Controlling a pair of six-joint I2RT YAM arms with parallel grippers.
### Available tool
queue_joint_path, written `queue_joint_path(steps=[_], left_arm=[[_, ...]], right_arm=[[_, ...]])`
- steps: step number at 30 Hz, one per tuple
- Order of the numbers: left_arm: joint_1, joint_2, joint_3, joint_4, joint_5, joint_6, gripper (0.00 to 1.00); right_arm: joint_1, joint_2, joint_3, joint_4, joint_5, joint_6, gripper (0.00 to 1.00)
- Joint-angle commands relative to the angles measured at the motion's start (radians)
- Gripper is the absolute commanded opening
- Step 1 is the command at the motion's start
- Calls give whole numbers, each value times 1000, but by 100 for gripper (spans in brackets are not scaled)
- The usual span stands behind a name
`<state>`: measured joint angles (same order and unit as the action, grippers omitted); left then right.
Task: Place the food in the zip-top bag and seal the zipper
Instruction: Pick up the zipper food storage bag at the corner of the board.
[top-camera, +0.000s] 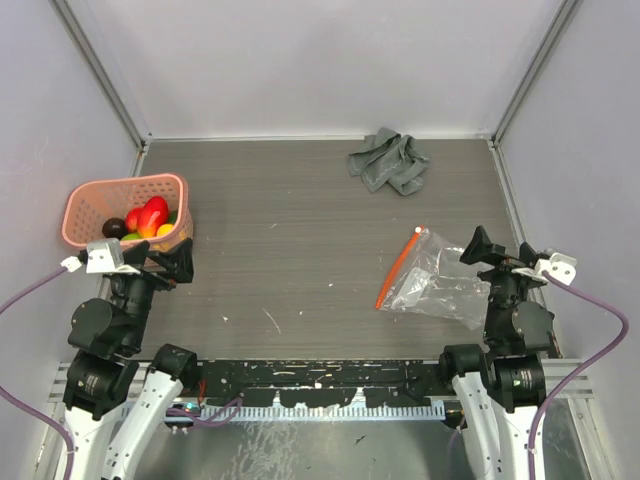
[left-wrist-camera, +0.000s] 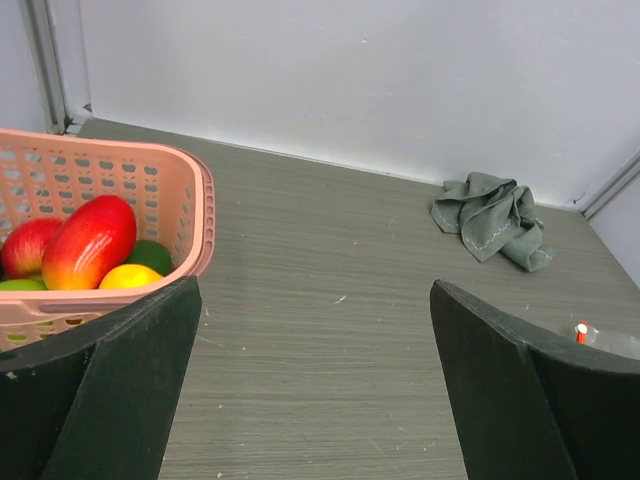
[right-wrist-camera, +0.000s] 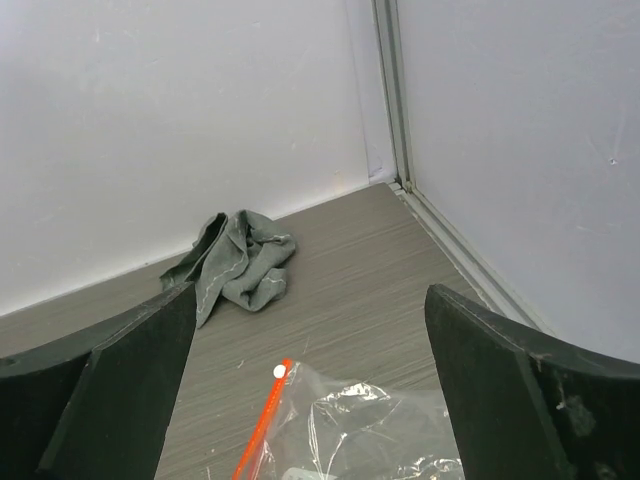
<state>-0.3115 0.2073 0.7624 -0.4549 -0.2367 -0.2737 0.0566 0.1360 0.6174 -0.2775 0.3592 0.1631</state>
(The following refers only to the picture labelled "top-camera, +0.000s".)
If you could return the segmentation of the pink plastic basket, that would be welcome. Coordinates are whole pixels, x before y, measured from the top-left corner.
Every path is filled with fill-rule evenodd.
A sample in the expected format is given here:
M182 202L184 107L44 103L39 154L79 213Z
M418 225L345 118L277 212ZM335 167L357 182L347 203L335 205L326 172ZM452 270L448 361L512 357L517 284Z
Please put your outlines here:
M170 232L149 240L151 248L166 252L191 238L194 225L189 211L188 183L174 173L91 181L77 187L66 205L62 238L71 247L81 250L87 243L104 238L102 226L107 220L124 217L154 196L162 197L169 210L177 213L177 218Z

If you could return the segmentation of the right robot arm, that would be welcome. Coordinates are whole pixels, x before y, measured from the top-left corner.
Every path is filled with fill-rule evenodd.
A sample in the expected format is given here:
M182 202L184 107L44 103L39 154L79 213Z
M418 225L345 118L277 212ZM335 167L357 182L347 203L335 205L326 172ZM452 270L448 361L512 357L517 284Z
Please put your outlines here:
M554 348L554 315L529 297L543 281L525 275L540 256L522 244L518 256L477 227L460 260L485 263L489 284L482 344L449 345L438 379L463 410L459 432L477 479L544 478L542 433L547 398L542 354Z

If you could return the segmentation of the red yellow mango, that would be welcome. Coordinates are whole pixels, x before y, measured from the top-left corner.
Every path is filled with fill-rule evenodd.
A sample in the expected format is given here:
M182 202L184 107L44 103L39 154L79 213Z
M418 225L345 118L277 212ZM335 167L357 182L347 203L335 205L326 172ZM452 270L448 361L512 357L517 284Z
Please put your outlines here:
M142 238L151 238L167 222L169 207L161 196L151 197L140 210L137 220L137 233Z

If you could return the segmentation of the clear zip top bag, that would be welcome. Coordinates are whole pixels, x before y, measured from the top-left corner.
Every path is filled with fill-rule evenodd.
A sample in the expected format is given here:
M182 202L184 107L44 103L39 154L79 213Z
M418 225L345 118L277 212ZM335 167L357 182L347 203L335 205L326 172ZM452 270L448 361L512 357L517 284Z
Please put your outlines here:
M471 330L482 327L490 286L478 275L491 266L463 264L462 253L434 231L416 227L389 270L375 308L456 320Z

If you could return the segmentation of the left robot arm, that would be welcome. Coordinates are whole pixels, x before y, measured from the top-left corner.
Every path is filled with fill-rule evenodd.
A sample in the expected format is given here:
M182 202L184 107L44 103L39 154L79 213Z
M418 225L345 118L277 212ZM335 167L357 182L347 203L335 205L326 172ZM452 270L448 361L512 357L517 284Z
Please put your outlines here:
M81 303L71 318L67 342L77 353L63 392L68 428L67 479L130 479L155 429L178 396L200 384L196 353L162 346L147 367L141 391L129 412L123 407L139 371L141 351L155 293L169 292L194 277L193 241L167 252L147 241L123 249L119 240L90 242L65 261L110 282L108 299Z

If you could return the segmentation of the yellow lemon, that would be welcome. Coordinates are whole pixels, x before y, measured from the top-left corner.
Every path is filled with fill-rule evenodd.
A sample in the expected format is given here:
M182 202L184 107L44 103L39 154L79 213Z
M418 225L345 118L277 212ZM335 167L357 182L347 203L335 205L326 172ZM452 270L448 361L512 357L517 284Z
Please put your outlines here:
M173 229L174 229L174 225L173 224L169 224L169 223L163 224L156 231L156 237L161 237L161 236L167 235Z

